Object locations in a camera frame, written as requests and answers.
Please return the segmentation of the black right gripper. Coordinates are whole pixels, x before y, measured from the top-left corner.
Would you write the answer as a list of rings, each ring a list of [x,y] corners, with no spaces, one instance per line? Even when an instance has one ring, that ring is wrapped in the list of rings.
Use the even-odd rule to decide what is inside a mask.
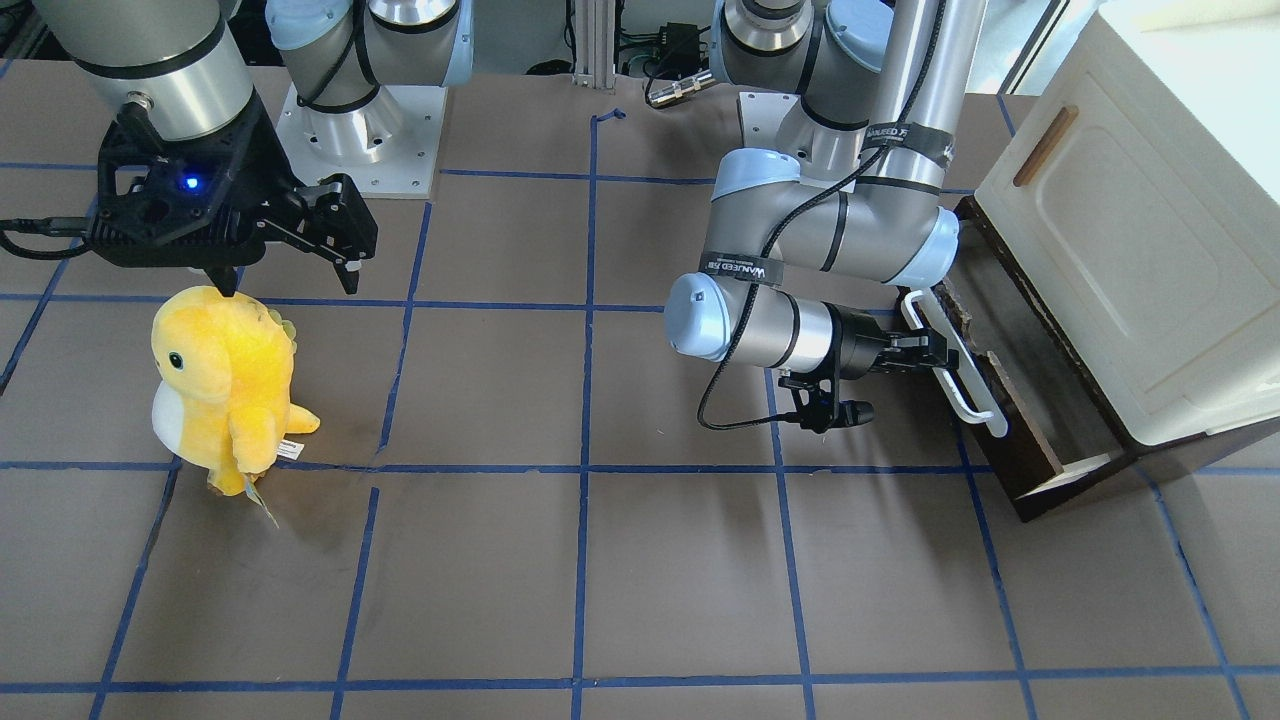
[[[326,260],[347,295],[375,256],[378,223],[344,173],[300,187],[259,94],[227,126],[165,141],[148,110],[127,101],[99,150],[88,249],[114,265],[205,269],[232,299],[266,241]]]

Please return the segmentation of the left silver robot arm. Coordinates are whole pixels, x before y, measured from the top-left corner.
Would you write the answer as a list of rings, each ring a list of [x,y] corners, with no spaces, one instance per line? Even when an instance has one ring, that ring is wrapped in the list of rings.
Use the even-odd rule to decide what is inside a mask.
[[[913,290],[957,247],[940,204],[983,1],[721,1],[710,67],[796,101],[774,143],[721,161],[699,266],[673,284],[680,354],[854,378],[855,314],[782,290],[808,268]]]

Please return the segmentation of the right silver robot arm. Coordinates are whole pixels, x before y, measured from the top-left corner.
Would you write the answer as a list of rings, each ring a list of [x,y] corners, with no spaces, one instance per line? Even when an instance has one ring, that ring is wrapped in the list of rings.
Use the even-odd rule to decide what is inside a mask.
[[[323,258],[346,293],[376,251],[353,179],[306,184],[282,146],[215,1],[38,1],[36,10],[115,111],[88,220],[47,219],[124,268],[193,268],[224,296],[270,242]]]

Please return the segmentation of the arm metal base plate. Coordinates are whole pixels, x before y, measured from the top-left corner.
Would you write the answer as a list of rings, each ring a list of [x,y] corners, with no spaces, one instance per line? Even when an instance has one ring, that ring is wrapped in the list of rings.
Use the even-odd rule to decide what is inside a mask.
[[[366,199],[429,199],[448,90],[384,86],[364,108],[326,114],[297,105],[289,87],[276,135],[306,184],[349,176]]]
[[[742,147],[724,155],[716,181],[714,199],[780,182],[797,182],[800,161],[780,149],[780,132],[797,108],[799,96],[745,91],[739,94]]]

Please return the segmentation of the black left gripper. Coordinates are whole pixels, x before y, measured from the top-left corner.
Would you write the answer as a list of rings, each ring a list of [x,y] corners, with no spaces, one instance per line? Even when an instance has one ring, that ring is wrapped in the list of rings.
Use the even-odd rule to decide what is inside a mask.
[[[882,328],[872,315],[840,305],[831,305],[829,315],[833,332],[829,377],[833,380],[855,380],[873,372],[956,372],[959,368],[959,359],[951,357],[954,351],[941,334],[895,334]]]

